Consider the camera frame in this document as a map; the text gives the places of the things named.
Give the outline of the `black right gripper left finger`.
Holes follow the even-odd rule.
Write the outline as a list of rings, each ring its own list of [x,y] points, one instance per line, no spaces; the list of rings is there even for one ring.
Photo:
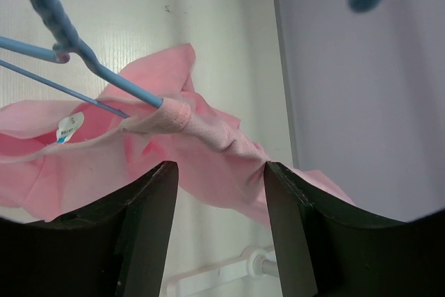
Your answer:
[[[52,222],[1,220],[2,296],[158,296],[179,171],[160,163]]]

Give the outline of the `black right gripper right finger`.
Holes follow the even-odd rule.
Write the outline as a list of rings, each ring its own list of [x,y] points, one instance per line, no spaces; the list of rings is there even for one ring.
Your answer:
[[[443,296],[444,212],[408,223],[355,207],[269,162],[264,183],[284,296]]]

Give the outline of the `pink t shirt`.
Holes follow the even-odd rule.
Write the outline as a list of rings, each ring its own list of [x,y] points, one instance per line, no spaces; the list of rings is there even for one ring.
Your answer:
[[[1,110],[1,206],[51,221],[142,177],[162,161],[199,201],[269,225],[265,150],[240,120],[212,108],[193,87],[190,44],[128,64],[121,75],[163,100],[154,108],[115,86],[88,103],[24,100]]]

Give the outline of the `blue wire hanger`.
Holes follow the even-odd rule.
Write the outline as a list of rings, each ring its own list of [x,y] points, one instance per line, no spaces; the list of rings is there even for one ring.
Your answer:
[[[60,0],[29,1],[45,27],[55,38],[56,43],[51,49],[45,49],[2,36],[2,49],[55,64],[66,64],[70,61],[70,55],[76,54],[86,64],[86,67],[99,78],[156,109],[162,106],[163,100],[160,97],[124,79],[98,61],[94,51],[79,36]],[[373,10],[381,1],[347,0],[348,7],[354,13],[366,13]]]

